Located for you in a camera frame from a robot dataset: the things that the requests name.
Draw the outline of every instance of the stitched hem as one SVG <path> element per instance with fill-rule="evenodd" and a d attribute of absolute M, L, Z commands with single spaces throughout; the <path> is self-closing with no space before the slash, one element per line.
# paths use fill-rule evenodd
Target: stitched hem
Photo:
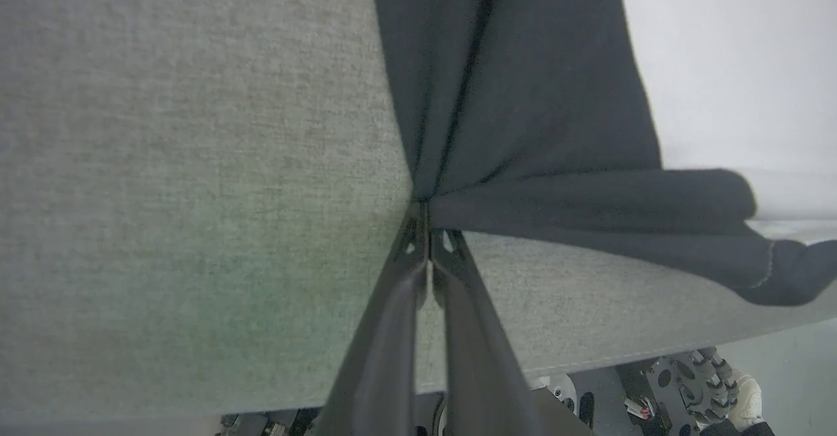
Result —
<path fill-rule="evenodd" d="M 766 270 L 764 277 L 759 279 L 756 284 L 742 286 L 742 287 L 734 287 L 732 289 L 735 290 L 742 290 L 742 289 L 758 289 L 764 285 L 764 283 L 768 282 L 770 275 L 774 273 L 774 246 L 776 246 L 776 242 L 774 240 L 770 241 L 768 245 L 768 270 Z"/>

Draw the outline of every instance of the white surface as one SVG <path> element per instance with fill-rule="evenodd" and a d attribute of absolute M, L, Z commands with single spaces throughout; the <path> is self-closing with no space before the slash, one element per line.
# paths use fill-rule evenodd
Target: white surface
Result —
<path fill-rule="evenodd" d="M 762 388 L 763 417 L 776 434 L 834 434 L 837 319 L 718 346 Z"/>
<path fill-rule="evenodd" d="M 624 3 L 664 167 L 747 178 L 762 235 L 837 239 L 799 222 L 837 219 L 837 0 Z"/>

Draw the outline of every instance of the gray fabric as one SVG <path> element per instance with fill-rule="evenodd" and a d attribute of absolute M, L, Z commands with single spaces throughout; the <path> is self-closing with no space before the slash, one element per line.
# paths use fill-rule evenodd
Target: gray fabric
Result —
<path fill-rule="evenodd" d="M 0 28 L 0 424 L 321 403 L 409 198 L 373 0 L 0 0 Z M 837 303 L 468 239 L 531 375 Z M 430 301 L 418 339 L 439 388 Z"/>

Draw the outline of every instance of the mechanical part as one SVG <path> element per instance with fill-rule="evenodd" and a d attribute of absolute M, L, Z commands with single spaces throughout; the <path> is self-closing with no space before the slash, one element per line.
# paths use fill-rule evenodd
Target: mechanical part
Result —
<path fill-rule="evenodd" d="M 646 434 L 697 434 L 698 422 L 720 423 L 738 402 L 732 370 L 715 348 L 622 365 L 617 371 L 634 404 L 628 412 Z M 645 407 L 660 414 L 644 418 Z"/>
<path fill-rule="evenodd" d="M 532 390 L 531 394 L 532 399 L 538 407 L 538 412 L 540 413 L 541 418 L 543 418 L 543 421 L 547 424 L 547 428 L 550 429 L 550 433 L 548 434 L 561 434 L 561 436 L 592 436 L 590 426 L 576 417 L 573 413 L 568 412 L 568 404 L 558 400 L 552 392 L 548 391 L 546 388 L 538 388 Z M 573 405 L 574 407 L 580 406 L 578 403 L 574 403 Z M 522 435 L 525 433 L 517 432 L 514 434 Z"/>
<path fill-rule="evenodd" d="M 436 409 L 437 417 L 434 417 L 433 436 L 445 436 L 445 428 L 448 426 L 448 406 L 445 400 L 442 397 Z"/>
<path fill-rule="evenodd" d="M 578 400 L 578 419 L 592 429 L 592 418 L 594 418 L 596 400 L 592 392 L 586 392 Z"/>
<path fill-rule="evenodd" d="M 578 416 L 578 394 L 575 384 L 567 374 L 556 374 L 554 376 L 541 377 L 535 382 L 530 382 L 532 390 L 544 386 L 560 400 L 575 416 Z"/>
<path fill-rule="evenodd" d="M 221 426 L 224 427 L 221 436 L 264 436 L 268 418 L 264 413 L 224 415 L 221 418 Z"/>
<path fill-rule="evenodd" d="M 262 431 L 262 436 L 285 436 L 288 428 L 279 422 L 268 423 Z"/>
<path fill-rule="evenodd" d="M 316 433 L 320 409 L 300 409 L 296 412 L 287 436 L 313 436 Z"/>

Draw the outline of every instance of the screw hole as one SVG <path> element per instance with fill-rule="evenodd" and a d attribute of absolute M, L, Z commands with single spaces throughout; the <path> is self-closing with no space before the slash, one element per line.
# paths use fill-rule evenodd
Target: screw hole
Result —
<path fill-rule="evenodd" d="M 694 380 L 694 373 L 691 371 L 688 365 L 682 364 L 682 362 L 680 361 L 675 361 L 675 367 L 677 367 L 678 371 L 681 371 L 683 377 L 689 380 Z"/>
<path fill-rule="evenodd" d="M 670 383 L 672 383 L 672 372 L 666 369 L 660 373 L 659 377 L 657 377 L 657 384 L 661 386 L 661 388 L 664 388 Z"/>
<path fill-rule="evenodd" d="M 592 429 L 596 400 L 592 392 L 587 392 L 578 400 L 578 419 Z"/>

